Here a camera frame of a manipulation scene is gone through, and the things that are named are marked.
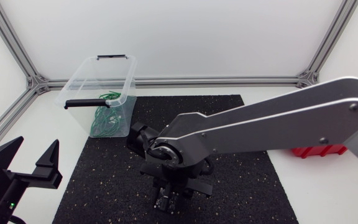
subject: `plastic storage box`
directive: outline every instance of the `plastic storage box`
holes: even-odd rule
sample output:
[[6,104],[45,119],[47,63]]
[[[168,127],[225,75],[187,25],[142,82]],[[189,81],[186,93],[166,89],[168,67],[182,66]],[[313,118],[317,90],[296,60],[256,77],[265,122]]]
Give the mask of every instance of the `plastic storage box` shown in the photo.
[[127,136],[136,101],[135,67],[136,59],[128,55],[87,58],[55,104],[68,109],[92,138]]

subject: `green wire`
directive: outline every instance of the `green wire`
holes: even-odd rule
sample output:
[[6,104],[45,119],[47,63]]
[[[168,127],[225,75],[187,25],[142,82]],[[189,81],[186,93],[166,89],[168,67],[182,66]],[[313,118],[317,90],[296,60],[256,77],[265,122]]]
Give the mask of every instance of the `green wire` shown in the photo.
[[[115,100],[121,93],[109,91],[110,93],[99,96],[99,99]],[[119,130],[120,117],[115,108],[99,106],[94,113],[94,120],[91,127],[91,137],[105,138],[112,137]]]

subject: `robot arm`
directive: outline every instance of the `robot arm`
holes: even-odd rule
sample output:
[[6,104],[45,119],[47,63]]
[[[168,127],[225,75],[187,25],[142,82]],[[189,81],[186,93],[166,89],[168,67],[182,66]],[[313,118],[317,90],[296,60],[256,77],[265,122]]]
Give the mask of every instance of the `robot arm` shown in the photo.
[[[211,154],[325,144],[345,144],[358,156],[358,79],[312,86],[211,116],[179,114],[150,145],[145,159],[188,167]],[[160,151],[166,156],[154,156]]]

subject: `speckled mat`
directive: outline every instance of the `speckled mat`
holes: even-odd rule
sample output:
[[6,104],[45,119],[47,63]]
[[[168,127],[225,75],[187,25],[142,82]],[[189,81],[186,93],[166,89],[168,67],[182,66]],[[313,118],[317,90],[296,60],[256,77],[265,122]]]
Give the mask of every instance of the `speckled mat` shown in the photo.
[[[138,97],[132,123],[161,130],[178,113],[214,114],[243,105],[239,95]],[[174,215],[152,206],[152,177],[126,138],[89,138],[54,223],[298,223],[266,152],[214,156],[203,181],[213,195],[194,194]]]

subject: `black handle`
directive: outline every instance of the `black handle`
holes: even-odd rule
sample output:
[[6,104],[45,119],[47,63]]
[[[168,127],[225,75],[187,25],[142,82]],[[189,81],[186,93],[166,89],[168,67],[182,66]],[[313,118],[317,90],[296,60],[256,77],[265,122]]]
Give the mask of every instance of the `black handle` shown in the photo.
[[65,109],[69,107],[75,107],[75,106],[106,106],[107,108],[110,108],[108,104],[106,104],[105,99],[84,99],[84,100],[67,100]]
[[120,57],[124,57],[128,59],[126,55],[98,55],[96,59],[99,60],[100,58],[120,58]]

